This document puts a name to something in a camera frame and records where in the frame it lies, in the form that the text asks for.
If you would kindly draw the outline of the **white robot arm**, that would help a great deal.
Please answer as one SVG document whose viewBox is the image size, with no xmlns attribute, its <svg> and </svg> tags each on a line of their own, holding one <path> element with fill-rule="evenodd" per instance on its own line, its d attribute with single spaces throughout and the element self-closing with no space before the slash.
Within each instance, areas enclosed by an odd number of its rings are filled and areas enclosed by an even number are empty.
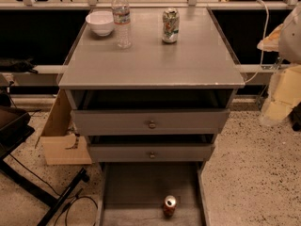
<svg viewBox="0 0 301 226">
<path fill-rule="evenodd" d="M 301 63 L 301 6 L 286 17 L 278 41 L 279 55 L 291 63 Z"/>
</svg>

